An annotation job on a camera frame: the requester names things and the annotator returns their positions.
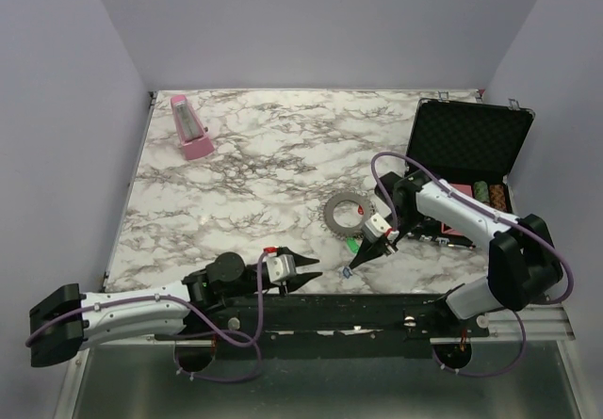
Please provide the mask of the metal disc with key rings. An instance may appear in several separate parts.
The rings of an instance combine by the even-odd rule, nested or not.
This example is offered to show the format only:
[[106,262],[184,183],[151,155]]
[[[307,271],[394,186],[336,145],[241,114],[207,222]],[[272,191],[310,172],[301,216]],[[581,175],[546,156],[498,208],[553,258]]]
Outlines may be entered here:
[[[340,224],[335,217],[335,210],[341,204],[349,202],[361,208],[363,213],[360,220],[347,226]],[[362,227],[368,221],[368,218],[376,211],[376,208],[370,198],[366,195],[357,193],[353,190],[342,190],[334,193],[323,205],[322,217],[326,228],[335,236],[346,239],[355,238],[362,235]]]

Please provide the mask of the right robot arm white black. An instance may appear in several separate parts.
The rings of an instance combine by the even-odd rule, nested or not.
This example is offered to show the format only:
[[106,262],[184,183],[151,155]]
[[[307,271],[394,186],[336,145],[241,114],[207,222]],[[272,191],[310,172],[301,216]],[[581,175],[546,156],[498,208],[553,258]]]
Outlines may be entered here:
[[520,311],[562,280],[561,258],[546,223],[535,215],[519,218],[500,212],[422,171],[406,177],[388,172],[379,178],[375,192],[391,213],[374,214],[364,223],[350,268],[395,252],[424,218],[450,226],[488,254],[486,275],[446,294],[445,306],[434,311],[433,324],[446,336],[464,329],[475,315]]

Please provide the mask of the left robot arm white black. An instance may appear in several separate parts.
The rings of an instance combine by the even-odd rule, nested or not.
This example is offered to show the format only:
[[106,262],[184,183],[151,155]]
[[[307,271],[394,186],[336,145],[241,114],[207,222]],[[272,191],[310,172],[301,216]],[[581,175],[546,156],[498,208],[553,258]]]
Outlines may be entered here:
[[[253,346],[264,328],[264,292],[300,289],[318,277],[302,268],[316,263],[287,247],[268,247],[255,264],[229,251],[181,281],[142,290],[83,293],[78,284],[65,284],[29,312],[30,364],[58,365],[85,348],[149,334],[197,339],[207,333],[234,347]],[[246,296],[257,307],[254,333],[218,325],[213,314]]]

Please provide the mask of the green key tag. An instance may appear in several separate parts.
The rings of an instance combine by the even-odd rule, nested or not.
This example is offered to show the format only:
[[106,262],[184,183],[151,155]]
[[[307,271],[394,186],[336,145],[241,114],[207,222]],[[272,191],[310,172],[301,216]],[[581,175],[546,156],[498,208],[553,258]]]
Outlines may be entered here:
[[360,249],[361,240],[356,237],[347,237],[346,245],[352,254],[357,254]]

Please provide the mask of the pink warning card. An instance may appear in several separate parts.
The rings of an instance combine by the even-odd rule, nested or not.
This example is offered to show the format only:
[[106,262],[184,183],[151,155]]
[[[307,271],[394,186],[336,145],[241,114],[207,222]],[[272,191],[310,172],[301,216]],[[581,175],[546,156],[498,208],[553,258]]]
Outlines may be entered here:
[[[451,184],[450,186],[456,189],[458,192],[466,195],[468,198],[474,198],[471,185]],[[440,232],[444,235],[464,237],[462,232],[460,232],[457,228],[449,226],[447,221],[440,220]]]

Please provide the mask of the green poker chip stack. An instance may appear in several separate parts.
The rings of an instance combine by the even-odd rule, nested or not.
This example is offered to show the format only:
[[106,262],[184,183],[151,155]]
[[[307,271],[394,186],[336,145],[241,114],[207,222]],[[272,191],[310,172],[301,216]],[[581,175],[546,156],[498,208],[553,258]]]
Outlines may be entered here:
[[473,185],[473,195],[477,201],[489,202],[489,186],[485,181],[477,181]]

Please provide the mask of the black foam-lined case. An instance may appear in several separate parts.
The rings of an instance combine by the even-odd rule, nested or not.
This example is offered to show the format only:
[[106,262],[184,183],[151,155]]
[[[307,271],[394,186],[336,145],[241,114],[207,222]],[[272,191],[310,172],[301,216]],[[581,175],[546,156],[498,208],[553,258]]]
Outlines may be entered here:
[[534,118],[527,108],[422,99],[406,155],[449,184],[503,184],[511,213],[507,178]]

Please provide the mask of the orange poker chip stack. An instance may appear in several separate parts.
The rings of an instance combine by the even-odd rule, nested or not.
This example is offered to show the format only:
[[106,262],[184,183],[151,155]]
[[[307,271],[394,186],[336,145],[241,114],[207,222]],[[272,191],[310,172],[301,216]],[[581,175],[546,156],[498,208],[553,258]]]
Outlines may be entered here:
[[493,208],[500,212],[508,213],[507,198],[503,184],[489,185],[489,200]]

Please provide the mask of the pink metronome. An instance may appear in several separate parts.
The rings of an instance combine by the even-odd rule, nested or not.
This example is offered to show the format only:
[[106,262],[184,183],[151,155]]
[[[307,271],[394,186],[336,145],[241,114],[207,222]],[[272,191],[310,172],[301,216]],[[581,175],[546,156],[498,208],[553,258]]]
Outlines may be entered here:
[[206,157],[215,151],[207,127],[202,124],[185,95],[171,98],[171,112],[180,148],[187,161]]

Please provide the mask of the black mounting base plate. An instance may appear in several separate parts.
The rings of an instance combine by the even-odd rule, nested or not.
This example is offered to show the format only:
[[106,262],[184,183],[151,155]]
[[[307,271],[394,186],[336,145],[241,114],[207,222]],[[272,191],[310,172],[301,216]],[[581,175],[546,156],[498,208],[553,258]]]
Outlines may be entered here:
[[[256,304],[251,296],[231,299],[213,314],[228,330],[253,334]],[[192,325],[183,337],[155,335],[160,340],[200,339],[204,327]],[[444,299],[431,294],[399,295],[265,295],[264,328],[257,341],[269,358],[337,359],[402,357],[425,359],[431,340],[486,337],[474,318],[459,320]]]

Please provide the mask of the aluminium rail frame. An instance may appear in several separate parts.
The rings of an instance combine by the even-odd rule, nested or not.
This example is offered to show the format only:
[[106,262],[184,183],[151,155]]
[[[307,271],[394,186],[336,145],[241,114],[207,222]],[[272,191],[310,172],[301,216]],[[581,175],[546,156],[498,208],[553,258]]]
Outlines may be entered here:
[[58,418],[582,418],[560,307],[459,320],[436,295],[268,298],[253,348],[142,337],[69,366]]

